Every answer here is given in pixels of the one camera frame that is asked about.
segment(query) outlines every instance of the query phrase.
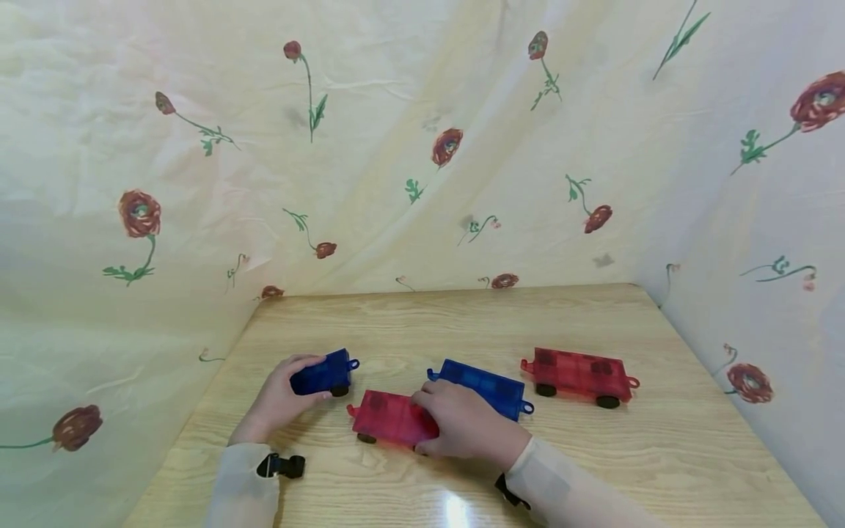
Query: fabric backdrop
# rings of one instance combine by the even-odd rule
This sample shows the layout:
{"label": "fabric backdrop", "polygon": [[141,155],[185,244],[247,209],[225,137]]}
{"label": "fabric backdrop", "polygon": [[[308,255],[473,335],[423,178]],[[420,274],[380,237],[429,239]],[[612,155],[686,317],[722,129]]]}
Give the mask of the fabric backdrop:
{"label": "fabric backdrop", "polygon": [[634,282],[845,526],[842,18],[0,2],[0,519],[120,525],[262,299]]}

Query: wooden table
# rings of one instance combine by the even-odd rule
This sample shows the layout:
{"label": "wooden table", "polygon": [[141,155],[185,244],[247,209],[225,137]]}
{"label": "wooden table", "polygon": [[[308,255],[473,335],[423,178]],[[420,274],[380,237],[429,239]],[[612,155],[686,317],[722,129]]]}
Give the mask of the wooden table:
{"label": "wooden table", "polygon": [[514,288],[262,305],[222,365],[126,526],[200,526],[227,438],[264,377],[294,353],[346,347],[361,361],[350,395],[311,411],[274,447],[308,461],[282,479],[276,522],[293,527],[525,526],[477,462],[368,445],[347,403],[366,388],[411,394],[445,357],[520,377],[534,346],[624,359],[642,383],[616,410],[545,399],[521,423],[671,526],[823,526],[731,401],[643,290],[632,285]]}

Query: sleeve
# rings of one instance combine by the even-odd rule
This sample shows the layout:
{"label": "sleeve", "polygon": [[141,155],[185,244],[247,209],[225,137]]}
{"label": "sleeve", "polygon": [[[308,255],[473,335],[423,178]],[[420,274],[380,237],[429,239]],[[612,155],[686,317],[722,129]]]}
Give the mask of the sleeve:
{"label": "sleeve", "polygon": [[255,470],[270,454],[266,444],[235,444],[223,450],[205,528],[270,528],[279,506],[279,479]]}
{"label": "sleeve", "polygon": [[508,491],[531,505],[537,523],[554,528],[665,528],[639,504],[532,438],[505,475]]}

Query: child's hand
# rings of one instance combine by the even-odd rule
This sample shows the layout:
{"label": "child's hand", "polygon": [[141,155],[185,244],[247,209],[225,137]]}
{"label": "child's hand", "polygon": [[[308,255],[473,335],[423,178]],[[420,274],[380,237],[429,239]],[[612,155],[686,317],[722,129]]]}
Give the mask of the child's hand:
{"label": "child's hand", "polygon": [[444,379],[427,381],[411,401],[431,413],[440,428],[440,436],[414,448],[422,455],[480,458],[507,472],[531,440],[476,391]]}
{"label": "child's hand", "polygon": [[276,365],[261,387],[255,402],[229,438],[229,445],[267,444],[276,429],[293,422],[297,416],[318,402],[329,399],[330,392],[298,396],[293,394],[291,388],[293,374],[324,359],[325,356],[298,354]]}

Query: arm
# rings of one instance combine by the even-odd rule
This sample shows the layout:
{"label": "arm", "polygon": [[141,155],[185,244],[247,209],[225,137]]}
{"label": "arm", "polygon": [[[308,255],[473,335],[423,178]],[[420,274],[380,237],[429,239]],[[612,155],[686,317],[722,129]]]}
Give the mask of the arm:
{"label": "arm", "polygon": [[501,416],[474,390],[439,379],[426,382],[412,400],[440,427],[440,436],[419,444],[418,453],[496,465],[508,490],[531,505],[536,522],[571,528],[663,526],[571,458]]}
{"label": "arm", "polygon": [[299,396],[291,388],[293,374],[324,359],[325,356],[291,356],[267,377],[223,450],[205,528],[273,525],[279,505],[279,480],[259,476],[256,470],[270,454],[268,442],[274,431],[331,397],[328,392]]}

